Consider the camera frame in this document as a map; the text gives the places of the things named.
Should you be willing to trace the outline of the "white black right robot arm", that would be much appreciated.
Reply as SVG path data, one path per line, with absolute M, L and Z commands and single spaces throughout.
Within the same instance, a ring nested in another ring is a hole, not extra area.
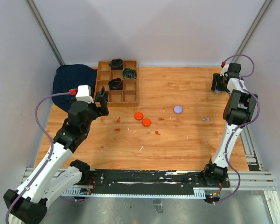
M 238 63 L 221 64 L 221 73 L 213 74 L 212 91 L 225 91 L 229 99 L 223 113 L 225 127 L 215 154 L 205 166 L 202 181 L 212 187 L 222 184 L 227 178 L 230 156 L 243 128 L 256 121 L 260 113 L 258 95 L 249 91 L 240 76 Z

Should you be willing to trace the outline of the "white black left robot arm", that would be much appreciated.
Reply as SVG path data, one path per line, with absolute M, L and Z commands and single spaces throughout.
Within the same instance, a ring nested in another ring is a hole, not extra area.
M 96 98 L 92 98 L 90 86 L 80 85 L 59 95 L 72 95 L 75 100 L 61 129 L 54 138 L 48 137 L 50 147 L 38 166 L 17 189 L 4 194 L 7 224 L 39 224 L 65 190 L 90 181 L 90 166 L 80 160 L 72 162 L 58 177 L 54 175 L 87 139 L 92 121 L 109 114 L 106 90 L 101 88 Z

